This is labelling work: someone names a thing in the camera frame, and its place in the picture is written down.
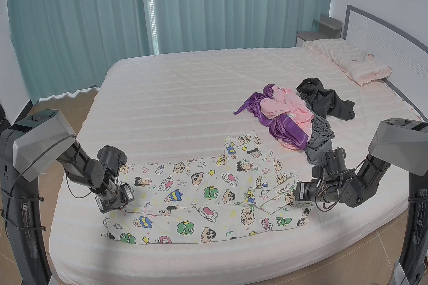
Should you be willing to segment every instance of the white headboard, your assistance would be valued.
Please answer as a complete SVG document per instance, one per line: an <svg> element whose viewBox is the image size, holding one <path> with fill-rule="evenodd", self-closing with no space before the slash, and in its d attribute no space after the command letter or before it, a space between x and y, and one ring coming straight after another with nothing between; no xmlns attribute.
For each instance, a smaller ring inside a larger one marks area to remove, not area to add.
<svg viewBox="0 0 428 285"><path fill-rule="evenodd" d="M428 122L428 47L398 27L348 5L343 39L372 53L393 72L383 79Z"/></svg>

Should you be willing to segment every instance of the pillowcase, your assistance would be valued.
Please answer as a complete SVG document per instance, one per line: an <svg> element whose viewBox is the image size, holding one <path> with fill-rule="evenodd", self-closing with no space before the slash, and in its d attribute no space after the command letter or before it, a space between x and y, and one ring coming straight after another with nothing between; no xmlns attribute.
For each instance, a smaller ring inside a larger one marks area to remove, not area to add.
<svg viewBox="0 0 428 285"><path fill-rule="evenodd" d="M367 51L362 51L343 39L320 39L303 43L315 53L320 53L339 65L346 75L362 86L374 79L389 76L392 70Z"/></svg>

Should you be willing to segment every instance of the white bed sheet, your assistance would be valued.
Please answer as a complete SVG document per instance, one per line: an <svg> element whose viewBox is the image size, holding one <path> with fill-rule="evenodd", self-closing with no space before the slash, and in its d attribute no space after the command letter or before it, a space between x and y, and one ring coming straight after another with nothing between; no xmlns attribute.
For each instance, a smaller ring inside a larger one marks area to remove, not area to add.
<svg viewBox="0 0 428 285"><path fill-rule="evenodd" d="M309 180L312 167L303 152L281 147L247 111L232 114L266 84L296 89L305 78L319 78L326 89L356 103L354 120L327 117L335 133L333 147L346 149L349 168L365 158L379 121L417 119L383 82L360 87L306 47L217 50L117 62L78 141L93 158L104 145L113 145L136 163L148 163L221 154L226 135L255 130L283 165ZM76 184L71 188L76 195L87 192ZM392 166L368 202L357 208L338 205L328 213L312 210L309 223L297 229L209 244L128 245L101 236L104 216L94 196L73 198L64 180L50 254L59 277L69 284L248 284L295 271L353 244L403 212L407 190L408 173Z"/></svg>

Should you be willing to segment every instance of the gray garment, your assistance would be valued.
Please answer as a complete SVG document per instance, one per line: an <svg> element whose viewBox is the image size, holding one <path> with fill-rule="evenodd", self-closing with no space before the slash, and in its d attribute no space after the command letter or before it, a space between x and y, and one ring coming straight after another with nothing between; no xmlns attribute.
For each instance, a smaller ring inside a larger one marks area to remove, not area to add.
<svg viewBox="0 0 428 285"><path fill-rule="evenodd" d="M334 138L334 132L330 128L330 124L323 117L314 114L312 119L312 134L311 139L306 144L305 153L308 158L308 163L318 165L318 157L324 152L331 150L333 143L331 139Z"/></svg>

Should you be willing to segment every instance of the purple satin garment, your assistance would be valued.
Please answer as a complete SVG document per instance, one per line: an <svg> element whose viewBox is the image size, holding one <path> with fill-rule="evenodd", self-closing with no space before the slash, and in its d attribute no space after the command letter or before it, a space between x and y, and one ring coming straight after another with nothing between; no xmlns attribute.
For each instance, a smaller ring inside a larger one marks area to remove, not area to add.
<svg viewBox="0 0 428 285"><path fill-rule="evenodd" d="M297 146L299 149L305 149L306 143L308 142L308 135L289 117L287 114L281 114L275 117L273 120L268 119L261 112L260 101L266 98L272 99L274 91L272 87L274 85L267 85L263 88L263 93L253 93L233 114L237 115L244 109L247 109L250 113L253 113L255 117L259 118L259 122L269 127L269 133L275 139L284 140L287 143L291 143Z"/></svg>

